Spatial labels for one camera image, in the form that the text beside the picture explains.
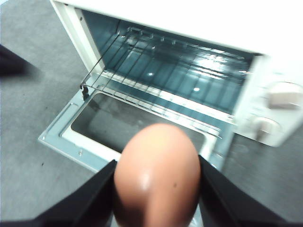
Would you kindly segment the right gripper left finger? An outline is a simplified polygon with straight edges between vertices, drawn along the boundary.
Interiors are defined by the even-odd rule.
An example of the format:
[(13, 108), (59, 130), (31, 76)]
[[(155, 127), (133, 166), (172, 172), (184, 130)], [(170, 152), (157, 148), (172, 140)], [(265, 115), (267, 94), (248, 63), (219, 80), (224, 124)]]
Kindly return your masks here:
[(113, 219), (113, 176), (110, 161), (79, 189), (37, 217), (4, 221), (2, 227), (109, 227)]

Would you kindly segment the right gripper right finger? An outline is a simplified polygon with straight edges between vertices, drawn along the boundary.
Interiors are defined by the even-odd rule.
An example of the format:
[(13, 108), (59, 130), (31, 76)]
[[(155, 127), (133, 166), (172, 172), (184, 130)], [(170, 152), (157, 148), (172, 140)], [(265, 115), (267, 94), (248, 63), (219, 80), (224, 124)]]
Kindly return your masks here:
[(301, 227), (246, 194), (202, 156), (199, 207), (205, 227)]

